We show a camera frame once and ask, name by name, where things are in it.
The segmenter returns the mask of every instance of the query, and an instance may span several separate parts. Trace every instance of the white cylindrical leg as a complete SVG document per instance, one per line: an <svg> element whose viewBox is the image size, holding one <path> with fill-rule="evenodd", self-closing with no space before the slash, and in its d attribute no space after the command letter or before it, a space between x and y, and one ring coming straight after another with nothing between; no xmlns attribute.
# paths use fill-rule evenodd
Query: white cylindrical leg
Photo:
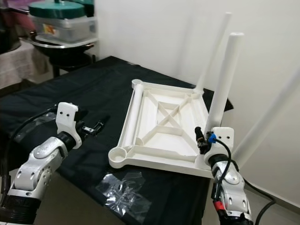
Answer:
<svg viewBox="0 0 300 225"><path fill-rule="evenodd" d="M231 15L232 15L232 13L226 12L224 17L223 17L223 20L222 20L221 25L220 25L220 27L218 29L218 32L217 32L216 39L213 43L212 50L211 50L210 54L208 55L208 57L206 58L207 61L204 63L203 70L200 74L199 80L198 80L197 85L195 87L196 91L203 91L205 79L206 79L206 77L207 77L207 75L210 71L212 62L214 61L214 58L217 54L217 50L218 50L218 48L221 44L224 33L227 29L227 26L229 24Z"/></svg>
<svg viewBox="0 0 300 225"><path fill-rule="evenodd" d="M136 130L136 123L140 111L141 101L143 97L144 86L142 84L136 84L134 89L134 97L131 105L130 115L128 118L127 128L124 137L124 147L134 144L134 136Z"/></svg>
<svg viewBox="0 0 300 225"><path fill-rule="evenodd" d="M271 106L251 128L236 150L233 151L232 158L237 162L240 168L247 162L273 128L279 116L293 100L293 95L299 86L300 68L285 84L278 96L273 100Z"/></svg>
<svg viewBox="0 0 300 225"><path fill-rule="evenodd" d="M240 45L243 36L243 33L231 33L229 36L225 56L220 70L217 89L210 106L205 134L206 132L211 131L212 128L219 127L221 124L230 86L239 58Z"/></svg>

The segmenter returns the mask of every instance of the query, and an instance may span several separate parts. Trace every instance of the plastic wrap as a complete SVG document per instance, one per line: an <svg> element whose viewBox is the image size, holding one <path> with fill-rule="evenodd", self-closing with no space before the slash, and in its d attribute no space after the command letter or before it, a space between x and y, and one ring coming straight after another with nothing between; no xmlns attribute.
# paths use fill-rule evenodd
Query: plastic wrap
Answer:
<svg viewBox="0 0 300 225"><path fill-rule="evenodd" d="M150 201L138 194L144 182L140 172L129 172L122 180L107 174L96 188L106 197L105 206L121 217L127 213L143 224L151 206Z"/></svg>

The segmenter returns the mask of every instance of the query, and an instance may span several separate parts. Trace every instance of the white wall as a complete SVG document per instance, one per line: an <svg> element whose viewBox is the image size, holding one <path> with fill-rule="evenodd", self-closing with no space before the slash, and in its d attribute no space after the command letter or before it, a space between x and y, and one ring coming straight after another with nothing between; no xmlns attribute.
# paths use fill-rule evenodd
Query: white wall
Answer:
<svg viewBox="0 0 300 225"><path fill-rule="evenodd" d="M100 58L113 55L196 83L212 37L225 11L233 12L227 34L245 33L230 100L238 144L300 65L300 1L297 0L95 0ZM218 52L206 87L214 89L224 54ZM243 167L254 184L300 206L300 91Z"/></svg>

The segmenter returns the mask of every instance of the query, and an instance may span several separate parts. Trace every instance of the black cable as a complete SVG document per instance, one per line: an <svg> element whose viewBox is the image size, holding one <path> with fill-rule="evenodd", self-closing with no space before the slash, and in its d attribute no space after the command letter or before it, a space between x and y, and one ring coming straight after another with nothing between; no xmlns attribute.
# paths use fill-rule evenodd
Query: black cable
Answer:
<svg viewBox="0 0 300 225"><path fill-rule="evenodd" d="M269 202L267 205L265 205L263 207L263 209L258 213L256 221L255 221L255 225L259 225L261 218L263 217L263 214L268 210L268 208L270 208L272 205L276 204L276 200L269 195L268 193L262 191L261 189L258 189L257 187L254 187L252 184L250 184L245 178L244 178L245 183L251 187L253 190L257 191L258 193L266 196L267 198L269 198L271 200L271 202Z"/></svg>
<svg viewBox="0 0 300 225"><path fill-rule="evenodd" d="M2 158L2 162L1 162L1 193L2 193L2 198L0 201L0 206L3 206L3 202L4 199L6 197L6 195L8 194L10 185L11 185L11 176L9 175L9 167L8 167L8 155L9 155L9 150L11 147L12 142L14 141L15 137L18 135L18 133L29 123L31 123L32 121L34 121L36 118L43 116L46 113L50 113L50 112L56 112L57 111L57 106L54 106L52 108L49 108L33 117L30 117L29 119L27 119L23 124L21 124L21 126L19 126L14 133L11 135L7 146L4 150L4 156Z"/></svg>
<svg viewBox="0 0 300 225"><path fill-rule="evenodd" d="M220 141L219 139L214 138L213 140L218 142L219 144L223 145L224 148L226 149L227 153L228 153L228 160L227 160L226 167L225 167L224 172L222 173L220 179L217 182L218 186L217 186L217 190L216 190L216 196L220 196L221 184L222 184L222 181L224 180L224 178L225 178L225 176L228 172L228 169L230 167L230 163L231 163L232 160L231 160L231 152L230 152L229 147L223 141Z"/></svg>

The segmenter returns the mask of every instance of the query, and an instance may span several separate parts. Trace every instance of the white tray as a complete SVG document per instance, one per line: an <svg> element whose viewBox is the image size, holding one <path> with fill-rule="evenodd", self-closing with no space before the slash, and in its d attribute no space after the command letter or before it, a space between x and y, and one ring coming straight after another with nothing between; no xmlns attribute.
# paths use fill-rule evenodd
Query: white tray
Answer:
<svg viewBox="0 0 300 225"><path fill-rule="evenodd" d="M138 102L135 89L118 146L108 154L110 165L137 165L211 177L195 138L195 127L204 130L208 117L202 94L193 89L133 80L133 88L137 84L143 87L141 101ZM133 133L129 145L128 132Z"/></svg>

